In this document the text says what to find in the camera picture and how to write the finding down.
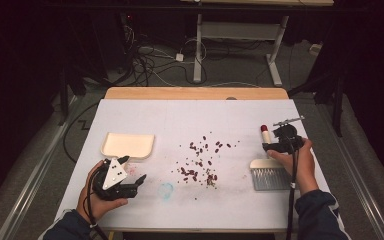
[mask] blue spot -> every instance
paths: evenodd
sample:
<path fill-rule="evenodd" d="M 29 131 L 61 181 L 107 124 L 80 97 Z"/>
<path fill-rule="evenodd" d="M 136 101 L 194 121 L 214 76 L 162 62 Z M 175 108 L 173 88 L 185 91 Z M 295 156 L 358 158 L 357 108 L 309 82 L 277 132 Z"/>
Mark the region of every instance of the blue spot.
<path fill-rule="evenodd" d="M 173 193 L 173 185 L 170 183 L 161 184 L 158 188 L 158 196 L 160 196 L 164 200 L 168 200 Z"/>

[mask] cable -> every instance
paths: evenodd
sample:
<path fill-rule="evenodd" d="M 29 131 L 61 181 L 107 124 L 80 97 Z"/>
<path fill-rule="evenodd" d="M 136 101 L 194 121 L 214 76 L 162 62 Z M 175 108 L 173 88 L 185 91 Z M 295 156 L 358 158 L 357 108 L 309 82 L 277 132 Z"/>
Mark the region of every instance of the cable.
<path fill-rule="evenodd" d="M 74 120 L 70 123 L 70 125 L 68 125 L 68 128 L 67 128 L 67 131 L 64 133 L 64 136 L 62 138 L 62 146 L 64 148 L 64 152 L 65 152 L 65 155 L 67 155 L 67 157 L 73 162 L 73 163 L 77 163 L 77 160 L 74 159 L 74 157 L 72 157 L 70 155 L 70 153 L 68 152 L 68 149 L 67 149 L 67 145 L 66 145 L 66 141 L 67 141 L 67 135 L 68 135 L 68 132 L 70 131 L 71 127 L 73 126 L 74 123 L 77 122 L 77 120 L 86 112 L 88 111 L 89 109 L 91 109 L 92 107 L 94 106 L 98 106 L 99 105 L 99 102 L 97 103 L 94 103 L 92 105 L 90 105 L 89 107 L 87 107 L 85 110 L 83 110 L 76 118 L 74 118 Z"/>
<path fill-rule="evenodd" d="M 171 83 L 168 83 L 166 82 L 164 79 L 162 79 L 160 77 L 160 75 L 158 75 L 156 72 L 154 72 L 152 69 L 149 69 L 153 74 L 155 74 L 155 76 L 157 76 L 163 83 L 167 84 L 168 86 L 172 86 L 172 87 L 180 87 L 180 86 L 177 86 L 177 85 L 173 85 Z"/>
<path fill-rule="evenodd" d="M 294 216 L 294 202 L 295 202 L 295 186 L 296 176 L 298 170 L 298 153 L 295 154 L 294 146 L 292 145 L 291 139 L 288 138 L 290 150 L 292 152 L 292 176 L 291 176 L 291 188 L 289 191 L 289 208 L 288 208 L 288 228 L 286 231 L 286 240 L 291 239 L 292 228 L 293 228 L 293 216 Z"/>
<path fill-rule="evenodd" d="M 205 57 L 207 56 L 207 48 L 205 47 L 205 45 L 204 45 L 203 42 L 198 41 L 198 40 L 195 39 L 195 38 L 192 38 L 192 39 L 187 40 L 187 41 L 183 44 L 183 47 L 186 47 L 186 45 L 187 45 L 188 43 L 193 42 L 193 41 L 200 43 L 200 44 L 204 47 L 204 56 L 202 57 L 201 61 L 204 60 Z M 180 53 L 180 54 L 182 53 L 183 47 L 181 47 L 180 50 L 179 50 L 179 53 Z"/>
<path fill-rule="evenodd" d="M 258 76 L 260 76 L 260 75 L 263 75 L 265 72 L 267 72 L 267 70 L 269 70 L 270 69 L 270 66 L 273 64 L 274 62 L 271 62 L 271 63 L 269 63 L 268 62 L 268 67 L 266 67 L 263 71 L 261 71 L 259 74 L 257 74 L 257 76 L 255 76 L 255 80 L 256 80 L 256 84 L 258 85 Z"/>
<path fill-rule="evenodd" d="M 130 31 L 129 31 L 129 35 L 127 36 L 127 39 L 126 39 L 126 42 L 129 42 L 129 39 L 130 39 L 130 35 L 132 35 L 132 43 L 130 44 L 130 47 L 129 47 L 129 49 L 128 50 L 130 50 L 132 47 L 133 47 L 133 43 L 136 41 L 135 40 L 135 32 L 133 31 L 133 29 L 131 28 L 131 27 L 129 27 L 129 26 L 126 26 L 126 25 L 124 25 L 123 26 L 124 28 L 127 28 L 127 29 L 129 29 Z"/>
<path fill-rule="evenodd" d="M 228 39 L 221 39 L 222 40 L 221 42 L 216 41 L 216 40 L 211 39 L 211 38 L 203 38 L 203 39 L 211 41 L 211 42 L 215 42 L 215 43 L 218 43 L 218 44 L 221 44 L 221 45 L 225 45 L 227 47 L 233 46 L 235 48 L 239 48 L 239 50 L 231 51 L 231 52 L 241 52 L 241 51 L 245 51 L 245 50 L 255 50 L 255 49 L 257 49 L 261 45 L 261 43 L 264 42 L 263 40 L 254 40 L 254 41 L 251 42 L 251 44 L 249 46 L 242 47 L 242 46 L 240 46 L 241 44 L 249 44 L 249 43 L 248 42 L 244 42 L 244 41 L 231 41 L 231 42 L 229 42 Z"/>
<path fill-rule="evenodd" d="M 223 85 L 229 85 L 229 84 L 242 84 L 242 85 L 252 86 L 252 87 L 256 87 L 256 88 L 261 88 L 258 85 L 254 85 L 251 83 L 245 83 L 245 82 L 227 82 L 227 83 L 219 83 L 219 84 L 209 85 L 209 86 L 205 86 L 205 87 L 217 87 L 217 86 L 223 86 Z"/>
<path fill-rule="evenodd" d="M 148 54 L 145 54 L 145 55 L 150 55 L 152 52 L 154 51 L 157 51 L 157 52 L 161 52 L 161 53 L 164 53 L 163 56 L 159 56 L 159 55 L 152 55 L 153 57 L 166 57 L 166 58 L 171 58 L 171 59 L 174 59 L 174 57 L 170 56 L 168 53 L 162 51 L 162 50 L 159 50 L 159 49 L 156 49 L 156 48 L 150 48 L 150 47 L 139 47 L 139 50 L 141 48 L 145 48 L 145 49 L 152 49 L 152 51 Z"/>
<path fill-rule="evenodd" d="M 93 194 L 90 192 L 90 190 L 92 188 L 92 182 L 95 179 L 96 175 L 99 173 L 99 170 L 100 170 L 100 168 L 93 171 L 93 173 L 91 174 L 91 176 L 89 178 L 88 184 L 87 184 L 87 194 L 86 194 L 85 200 L 87 201 L 88 211 L 85 211 L 85 213 L 89 217 L 91 228 L 95 229 L 95 231 L 101 236 L 101 238 L 103 240 L 108 240 L 108 237 L 105 235 L 104 231 L 102 231 L 102 229 L 96 223 L 96 219 L 93 216 L 92 204 L 91 204 L 91 200 L 90 200 L 90 196 Z"/>

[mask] white table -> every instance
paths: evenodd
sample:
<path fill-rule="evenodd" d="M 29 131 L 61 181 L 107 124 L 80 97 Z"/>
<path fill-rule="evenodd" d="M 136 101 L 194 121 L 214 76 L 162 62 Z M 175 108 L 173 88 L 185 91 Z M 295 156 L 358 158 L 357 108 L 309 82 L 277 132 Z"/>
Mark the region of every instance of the white table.
<path fill-rule="evenodd" d="M 100 147 L 107 132 L 154 134 L 151 155 L 145 160 L 132 159 L 128 164 L 127 172 L 131 178 L 147 174 L 138 195 L 130 199 L 128 205 L 109 212 L 101 219 L 99 224 L 102 228 L 136 232 L 285 231 L 288 191 L 255 192 L 249 163 L 267 157 L 261 147 L 262 124 L 272 131 L 272 123 L 296 117 L 295 104 L 288 99 L 104 99 L 57 217 L 64 209 L 77 205 L 87 173 L 104 158 Z M 301 122 L 293 125 L 301 136 L 307 136 Z M 216 153 L 218 141 L 224 146 Z M 190 149 L 191 142 L 203 148 L 199 157 Z M 199 159 L 202 159 L 203 167 L 196 164 Z M 178 172 L 182 167 L 198 171 L 197 181 L 191 177 L 185 181 L 185 176 Z M 214 186 L 206 184 L 207 168 L 218 176 Z M 316 178 L 320 188 L 329 191 L 317 160 Z"/>

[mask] wooden table edge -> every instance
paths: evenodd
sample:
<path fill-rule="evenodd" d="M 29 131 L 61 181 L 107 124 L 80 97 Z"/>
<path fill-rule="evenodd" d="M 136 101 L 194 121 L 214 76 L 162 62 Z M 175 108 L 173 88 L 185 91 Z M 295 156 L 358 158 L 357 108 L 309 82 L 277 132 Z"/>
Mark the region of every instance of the wooden table edge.
<path fill-rule="evenodd" d="M 283 88 L 214 88 L 214 87 L 112 87 L 105 99 L 147 100 L 284 100 Z"/>

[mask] brush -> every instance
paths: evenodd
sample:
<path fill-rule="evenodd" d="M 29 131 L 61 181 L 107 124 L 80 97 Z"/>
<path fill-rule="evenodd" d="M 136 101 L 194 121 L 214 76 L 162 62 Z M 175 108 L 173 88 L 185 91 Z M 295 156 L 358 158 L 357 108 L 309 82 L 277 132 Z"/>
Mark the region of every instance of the brush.
<path fill-rule="evenodd" d="M 266 125 L 262 125 L 261 134 L 265 143 L 271 143 L 270 134 Z M 290 176 L 282 164 L 269 157 L 268 159 L 255 159 L 250 164 L 252 181 L 255 191 L 288 190 Z"/>

